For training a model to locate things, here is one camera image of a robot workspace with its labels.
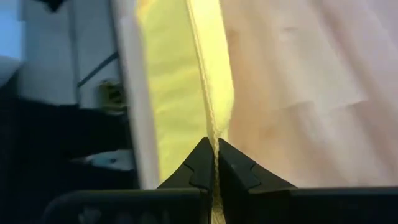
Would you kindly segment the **yellow microfiber towel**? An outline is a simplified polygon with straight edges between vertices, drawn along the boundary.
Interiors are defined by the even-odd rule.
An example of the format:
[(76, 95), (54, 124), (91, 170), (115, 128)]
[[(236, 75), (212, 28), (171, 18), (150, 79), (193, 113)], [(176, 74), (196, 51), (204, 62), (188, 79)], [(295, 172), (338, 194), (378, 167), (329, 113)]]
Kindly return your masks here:
[(234, 88), (220, 0), (137, 0), (160, 180), (203, 137), (219, 153)]

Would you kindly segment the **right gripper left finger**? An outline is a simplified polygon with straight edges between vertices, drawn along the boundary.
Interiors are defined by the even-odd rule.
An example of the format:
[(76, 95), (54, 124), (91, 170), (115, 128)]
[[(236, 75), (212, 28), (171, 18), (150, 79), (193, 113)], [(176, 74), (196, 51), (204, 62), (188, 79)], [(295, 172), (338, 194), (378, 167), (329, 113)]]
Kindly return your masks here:
[(157, 188), (164, 195), (203, 195), (213, 193), (214, 153), (207, 137), (202, 138), (177, 170)]

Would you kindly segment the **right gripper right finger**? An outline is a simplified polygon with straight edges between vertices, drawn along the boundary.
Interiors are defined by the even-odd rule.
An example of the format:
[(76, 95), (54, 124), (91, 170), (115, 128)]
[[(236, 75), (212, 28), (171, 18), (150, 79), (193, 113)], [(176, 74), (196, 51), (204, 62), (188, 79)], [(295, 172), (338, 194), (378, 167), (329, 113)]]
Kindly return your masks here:
[(224, 199), (295, 188), (293, 184), (260, 166), (224, 139), (219, 139), (219, 144), (220, 187)]

